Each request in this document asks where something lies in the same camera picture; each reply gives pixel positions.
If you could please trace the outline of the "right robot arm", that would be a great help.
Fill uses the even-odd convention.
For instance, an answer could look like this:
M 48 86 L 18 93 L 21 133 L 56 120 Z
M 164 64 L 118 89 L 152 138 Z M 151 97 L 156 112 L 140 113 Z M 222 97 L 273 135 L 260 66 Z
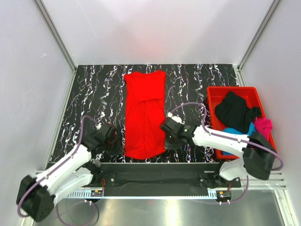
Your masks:
M 182 123 L 177 116 L 167 117 L 160 128 L 176 142 L 194 146 L 206 146 L 237 156 L 237 159 L 221 164 L 214 174 L 214 182 L 225 186 L 237 177 L 252 176 L 268 180 L 278 154 L 267 139 L 258 132 L 252 135 L 230 134 L 201 126 Z

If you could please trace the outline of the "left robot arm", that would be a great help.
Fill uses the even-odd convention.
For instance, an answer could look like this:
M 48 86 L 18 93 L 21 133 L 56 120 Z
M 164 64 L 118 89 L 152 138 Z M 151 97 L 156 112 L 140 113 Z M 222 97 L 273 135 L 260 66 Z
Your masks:
M 49 169 L 25 176 L 16 199 L 19 216 L 41 222 L 67 195 L 83 186 L 99 185 L 102 171 L 92 160 L 104 150 L 119 150 L 117 128 L 110 123 L 98 125 L 91 134 L 81 134 L 74 148 Z

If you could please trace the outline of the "red t shirt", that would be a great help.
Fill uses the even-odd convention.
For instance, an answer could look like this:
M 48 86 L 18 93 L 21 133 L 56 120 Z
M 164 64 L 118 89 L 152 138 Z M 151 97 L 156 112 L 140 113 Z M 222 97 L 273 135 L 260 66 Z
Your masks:
M 144 160 L 165 151 L 166 73 L 134 72 L 124 76 L 127 97 L 125 115 L 125 156 Z

